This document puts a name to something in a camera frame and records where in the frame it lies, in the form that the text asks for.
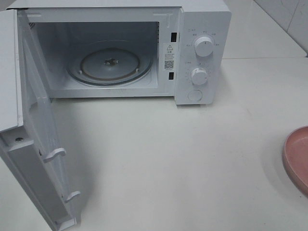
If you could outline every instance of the ventilation grille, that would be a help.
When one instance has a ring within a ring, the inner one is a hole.
[[[35,27],[35,23],[29,23],[30,29],[32,30]]]

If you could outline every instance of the turntable plate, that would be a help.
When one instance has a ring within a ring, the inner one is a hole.
[[[140,44],[112,40],[76,46],[67,70],[76,80],[91,85],[117,85],[144,76],[151,55]]]

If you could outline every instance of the qr code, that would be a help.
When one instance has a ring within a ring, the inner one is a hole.
[[[165,69],[173,69],[174,61],[165,61]]]

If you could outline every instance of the control panel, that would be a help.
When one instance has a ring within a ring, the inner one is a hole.
[[[230,19],[230,12],[184,13],[177,104],[212,103]]]

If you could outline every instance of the control knob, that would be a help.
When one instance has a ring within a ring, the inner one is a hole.
[[[191,79],[194,85],[203,85],[207,83],[208,73],[204,68],[196,68],[191,72]]]
[[[198,56],[207,57],[213,52],[214,41],[208,36],[202,36],[195,41],[194,49]]]

